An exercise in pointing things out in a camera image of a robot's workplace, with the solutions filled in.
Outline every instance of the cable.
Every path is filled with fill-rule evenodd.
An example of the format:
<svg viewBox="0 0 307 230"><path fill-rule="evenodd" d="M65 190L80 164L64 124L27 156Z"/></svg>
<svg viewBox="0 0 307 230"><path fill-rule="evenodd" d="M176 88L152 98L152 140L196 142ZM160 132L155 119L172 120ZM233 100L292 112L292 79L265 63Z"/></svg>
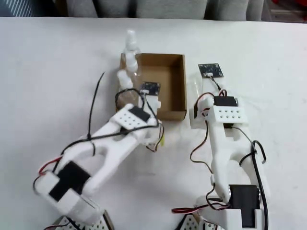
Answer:
<svg viewBox="0 0 307 230"><path fill-rule="evenodd" d="M45 227L44 230L48 230L48 229L51 229L51 228L57 228L57 227L65 227L67 225L69 225L69 222L67 224L62 224L62 225L60 225L60 224L53 224L53 225L50 225L48 227Z"/></svg>
<svg viewBox="0 0 307 230"><path fill-rule="evenodd" d="M219 203L212 203L211 205L221 205ZM172 209L172 213L174 214L192 214L202 208L209 207L210 205L201 205L198 207L177 207Z"/></svg>
<svg viewBox="0 0 307 230"><path fill-rule="evenodd" d="M35 184L36 184L37 180L38 180L39 178L41 178L41 177L42 177L42 175L39 175L38 177L36 177L36 178L34 179L34 181L33 181L33 183L32 183L32 189L33 189L33 192L35 193L35 195L39 195L39 193L37 192L37 190L36 190L36 188L35 188Z"/></svg>
<svg viewBox="0 0 307 230"><path fill-rule="evenodd" d="M151 149L150 147L146 146L146 148L148 150L150 150L151 152L157 152L158 149L158 145L160 144L162 138L164 136L164 126L160 123L160 134L159 134L159 140L157 141L157 143L154 145L154 149Z"/></svg>
<svg viewBox="0 0 307 230"><path fill-rule="evenodd" d="M255 169L255 174L256 174L256 177L257 177L257 181L258 181L258 185L259 185L259 189L260 189L260 194L261 194L261 198L262 198L262 202L263 202L264 230L268 230L269 229L268 205L267 205L267 200L266 200L266 197L265 197L263 184L262 184L261 177L260 177L259 170L258 170L258 166L257 166L256 155L255 155L257 153L257 151L256 151L256 148L255 148L255 144L257 144L260 147L260 150L262 152L262 155L263 155L263 162L262 163L265 163L265 161L266 161L266 155L265 155L264 149L263 149L263 147L262 147L262 145L260 144L259 141L257 141L257 140L251 141L250 138L246 135L246 133L244 133L244 131L242 129L237 128L237 127L232 127L232 128L236 128L236 129L240 130L251 143L251 153L250 153L250 155L252 157L252 161L253 161L253 165L254 165L254 169Z"/></svg>
<svg viewBox="0 0 307 230"><path fill-rule="evenodd" d="M133 132L133 131L137 131L137 130L141 130L141 129L145 129L145 128L157 128L159 127L159 120L156 116L156 114L154 113L152 107L149 105L148 101L146 100L146 103L147 103L147 106L148 108L150 109L150 111L152 112L154 118L156 119L156 125L153 126L153 125L149 125L149 126L142 126L142 127L137 127L137 128L133 128L133 129L126 129L126 130L122 130L120 132L117 132L117 133L111 133L111 134L106 134L106 135L101 135L101 136L95 136L95 137L90 137L90 138L84 138L84 139L79 139L79 140L76 140L72 143L70 143L68 146L65 147L65 149L61 152L60 155L63 155L65 150L67 150L68 148L76 145L76 144L79 144L79 143L83 143L83 142L87 142L87 141L91 141L91 140L98 140L98 139L103 139L103 138L110 138L110 137L115 137L115 136L119 136L119 135L126 135L130 132ZM52 172L55 172L57 166L58 166L59 162L56 163L55 167L53 168Z"/></svg>
<svg viewBox="0 0 307 230"><path fill-rule="evenodd" d="M264 163L267 161L267 157L266 157L266 155L265 155L265 152L264 152L264 149L263 149L263 146L261 145L261 143L260 143L259 141L257 141L257 140L251 141L250 138L246 135L245 132L243 132L242 129L240 129L240 128L238 128L238 127L233 127L233 126L232 126L231 128L235 128L235 129L239 130L241 133L243 133L243 135L250 141L252 147L253 147L254 150L255 150L255 153L257 153L257 151L256 151L256 149L255 149L255 145L253 144L253 142L255 142L255 144L257 144L257 145L260 147L260 150L261 150L261 153L262 153L262 156L263 156L262 164L264 164ZM244 156L244 157L240 160L239 165L241 166L241 164L243 163L243 161L244 161L247 157L249 157L250 155L252 155L252 154L253 154L253 153L251 152L251 153L247 154L246 156Z"/></svg>
<svg viewBox="0 0 307 230"><path fill-rule="evenodd" d="M203 163L203 164L205 164L207 166L207 168L209 169L210 173L213 174L212 169L210 168L210 166L206 162L204 162L204 161L195 161L195 160L192 159L193 153L196 150L198 150L201 146L203 146L203 144L206 143L206 141L207 141L207 138L208 138L208 121L205 121L205 123L206 123L206 136L205 136L205 139L203 140L203 142L199 146L197 146L195 149L192 150L192 152L190 154L190 160L192 162L194 162L194 163Z"/></svg>
<svg viewBox="0 0 307 230"><path fill-rule="evenodd" d="M47 163L45 163L38 171L38 174L43 176L45 175L45 172L43 172L43 170L50 164L54 163L54 162L59 162L61 160L62 156L59 156L51 161L48 161Z"/></svg>
<svg viewBox="0 0 307 230"><path fill-rule="evenodd" d="M119 97L122 93L128 92L128 91L134 91L134 92L136 92L136 93L141 97L141 100L142 100L142 107L141 107L141 108L144 109L144 105L145 105L144 98L143 98L142 94L140 93L140 91L137 90L137 89L135 89L135 88L124 89L124 90L119 91L118 93L115 94L115 106L116 106L116 108L117 108L117 109L120 109L120 108L118 107L118 105L117 105L117 103L118 103L118 97Z"/></svg>
<svg viewBox="0 0 307 230"><path fill-rule="evenodd" d="M220 208L216 208L216 207L213 206L215 203L210 203L210 199L209 199L208 196L209 196L214 190L215 190L215 184L213 184L212 190L209 191L209 192L207 193L207 195L206 195L206 201L207 201L208 205L210 206L210 208L214 209L215 211L220 211L220 210L223 210L223 209L228 208L228 207L229 207L228 204L220 204L220 203L218 203L221 207L220 207Z"/></svg>
<svg viewBox="0 0 307 230"><path fill-rule="evenodd" d="M92 122L93 107L94 107L97 91L98 91L98 88L99 88L99 84L100 84L100 81L101 81L102 77L104 76L104 74L105 74L105 72L103 72L102 75L100 76L100 78L97 82L97 85L96 85L94 96L93 96L91 110L90 110L90 116L89 116L89 119L88 119L88 132L87 132L88 134L91 134L91 122Z"/></svg>
<svg viewBox="0 0 307 230"><path fill-rule="evenodd" d="M220 85L215 81L215 79L212 76L208 76L216 85L217 89L220 91L222 88L220 87Z"/></svg>
<svg viewBox="0 0 307 230"><path fill-rule="evenodd" d="M76 230L81 230L76 224L75 222L70 219L69 217L66 217L66 219L69 221L69 223L76 229Z"/></svg>
<svg viewBox="0 0 307 230"><path fill-rule="evenodd" d="M195 103L195 105L196 105L197 108L198 108L198 101L199 101L204 95L208 95L208 94L211 95L212 97L214 97L214 94L211 93L211 92L205 92L205 93L201 94L201 95L197 98L196 103Z"/></svg>
<svg viewBox="0 0 307 230"><path fill-rule="evenodd" d="M267 200L266 200L266 197L265 197L265 193L264 193L261 177L260 177L258 166L257 166L257 162L256 162L255 147L254 146L255 146L255 141L253 141L252 151L254 151L254 153L251 155L251 157L252 157L252 160L253 160L253 164L254 164L254 168L255 168L255 173L256 173L257 180L258 180L260 194L261 194L262 202L263 202L264 230L268 230L269 229L268 205L267 205Z"/></svg>
<svg viewBox="0 0 307 230"><path fill-rule="evenodd" d="M88 118L88 132L87 132L87 138L90 138L91 137L91 122L92 122L92 113L93 113L93 107L94 107L94 103L95 103L95 99L96 99L96 95L97 95L97 91L98 91L98 88L99 88L99 84L100 84L100 81L102 79L102 77L104 76L105 72L102 73L102 75L100 76L98 82L97 82L97 85L96 85L96 89L95 89L95 93L94 93L94 96L93 96L93 100L92 100L92 105L91 105L91 110L90 110L90 116ZM93 156L96 154L96 147L95 147L95 144L91 141L91 144L93 146Z"/></svg>
<svg viewBox="0 0 307 230"><path fill-rule="evenodd" d="M218 95L227 97L227 90L225 90L225 89L220 90Z"/></svg>

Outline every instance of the white bottle cap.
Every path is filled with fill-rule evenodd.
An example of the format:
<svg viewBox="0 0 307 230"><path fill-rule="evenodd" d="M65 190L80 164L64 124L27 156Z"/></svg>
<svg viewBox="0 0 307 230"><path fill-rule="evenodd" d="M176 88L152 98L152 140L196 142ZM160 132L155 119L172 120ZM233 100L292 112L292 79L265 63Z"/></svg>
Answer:
<svg viewBox="0 0 307 230"><path fill-rule="evenodd" d="M127 30L126 49L135 50L137 48L136 35L134 30Z"/></svg>
<svg viewBox="0 0 307 230"><path fill-rule="evenodd" d="M117 77L119 80L120 87L123 90L133 88L133 83L131 81L131 78L127 75L127 72L125 70L122 69L118 71Z"/></svg>
<svg viewBox="0 0 307 230"><path fill-rule="evenodd" d="M133 53L128 52L126 53L126 68L130 72L136 72L138 70L138 62L135 59L135 56Z"/></svg>

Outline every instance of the perforated mounting plate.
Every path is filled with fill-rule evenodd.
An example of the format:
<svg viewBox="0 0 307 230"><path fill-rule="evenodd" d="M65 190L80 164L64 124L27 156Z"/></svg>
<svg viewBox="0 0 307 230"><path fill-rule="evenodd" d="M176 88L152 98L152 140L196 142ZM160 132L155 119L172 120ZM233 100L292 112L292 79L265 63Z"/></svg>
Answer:
<svg viewBox="0 0 307 230"><path fill-rule="evenodd" d="M205 227L201 228L201 230L215 230L216 225L205 223ZM180 230L199 230L199 224L194 218L192 214L187 215L185 220L180 228Z"/></svg>
<svg viewBox="0 0 307 230"><path fill-rule="evenodd" d="M220 123L248 123L245 110L242 107L216 106L214 105L208 113L208 119L214 119Z"/></svg>
<svg viewBox="0 0 307 230"><path fill-rule="evenodd" d="M67 224L68 220L66 217L63 217L59 225ZM92 226L85 226L84 224L75 223L81 230L111 230L108 228L103 216L101 216L100 220ZM57 227L56 230L76 230L72 224L69 224L64 227Z"/></svg>
<svg viewBox="0 0 307 230"><path fill-rule="evenodd" d="M119 123L125 129L132 129L146 126L147 123L138 118L133 113L129 112L126 108L119 110L113 117L117 123Z"/></svg>

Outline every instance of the circuit board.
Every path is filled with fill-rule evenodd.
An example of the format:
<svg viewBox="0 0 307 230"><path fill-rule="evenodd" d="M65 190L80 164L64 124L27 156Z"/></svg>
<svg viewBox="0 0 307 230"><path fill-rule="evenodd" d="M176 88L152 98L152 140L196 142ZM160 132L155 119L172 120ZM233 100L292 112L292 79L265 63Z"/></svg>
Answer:
<svg viewBox="0 0 307 230"><path fill-rule="evenodd" d="M224 75L218 63L198 64L202 78L222 78Z"/></svg>
<svg viewBox="0 0 307 230"><path fill-rule="evenodd" d="M160 92L160 88L161 88L160 83L145 81L141 85L140 91L147 90L148 95L158 96Z"/></svg>

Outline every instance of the yellow object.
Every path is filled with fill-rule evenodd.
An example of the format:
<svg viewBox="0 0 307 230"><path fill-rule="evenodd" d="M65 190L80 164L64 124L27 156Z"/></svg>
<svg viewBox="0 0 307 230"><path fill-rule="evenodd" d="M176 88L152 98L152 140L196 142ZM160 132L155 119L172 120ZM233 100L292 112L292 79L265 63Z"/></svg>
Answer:
<svg viewBox="0 0 307 230"><path fill-rule="evenodd" d="M165 141L165 138L164 138L164 134L163 134L163 137L162 137L162 139L161 139L161 146L163 146L164 145L164 141Z"/></svg>

